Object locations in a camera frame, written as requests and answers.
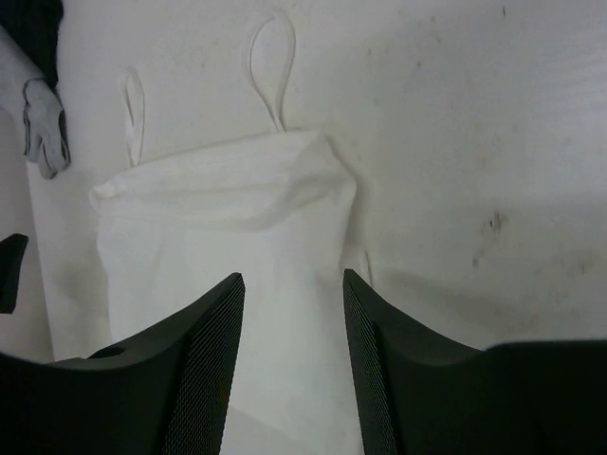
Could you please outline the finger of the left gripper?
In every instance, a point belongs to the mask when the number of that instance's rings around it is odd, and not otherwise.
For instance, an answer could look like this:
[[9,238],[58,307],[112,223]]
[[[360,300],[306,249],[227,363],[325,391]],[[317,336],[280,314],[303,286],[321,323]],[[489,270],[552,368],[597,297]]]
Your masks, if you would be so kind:
[[28,246],[28,237],[14,233],[1,241],[0,313],[12,314],[16,307],[21,264]]

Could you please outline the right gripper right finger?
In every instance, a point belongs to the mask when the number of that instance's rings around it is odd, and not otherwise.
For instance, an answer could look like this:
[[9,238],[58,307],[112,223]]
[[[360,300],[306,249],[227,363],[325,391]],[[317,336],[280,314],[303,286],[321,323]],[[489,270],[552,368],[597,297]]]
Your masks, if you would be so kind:
[[605,452],[604,341],[477,350],[398,310],[354,270],[342,287],[366,453]]

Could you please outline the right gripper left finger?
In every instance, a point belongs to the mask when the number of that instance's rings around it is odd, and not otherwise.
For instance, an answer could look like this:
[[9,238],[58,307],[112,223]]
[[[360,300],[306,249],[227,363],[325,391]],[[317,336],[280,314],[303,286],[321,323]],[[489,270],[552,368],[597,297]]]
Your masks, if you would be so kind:
[[88,358],[1,358],[5,454],[216,454],[245,303],[234,273]]

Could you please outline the white tank top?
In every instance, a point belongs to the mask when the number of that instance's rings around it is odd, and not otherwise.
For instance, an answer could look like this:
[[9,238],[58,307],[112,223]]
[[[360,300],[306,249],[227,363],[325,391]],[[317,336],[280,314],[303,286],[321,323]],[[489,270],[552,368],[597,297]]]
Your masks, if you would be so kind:
[[345,243],[357,184],[318,130],[290,131],[283,97],[295,32],[265,107],[266,135],[143,162],[144,92],[120,82],[129,168],[90,192],[108,280],[112,338],[167,318],[229,274],[245,282],[228,429],[234,452],[359,454],[362,441],[343,315]]

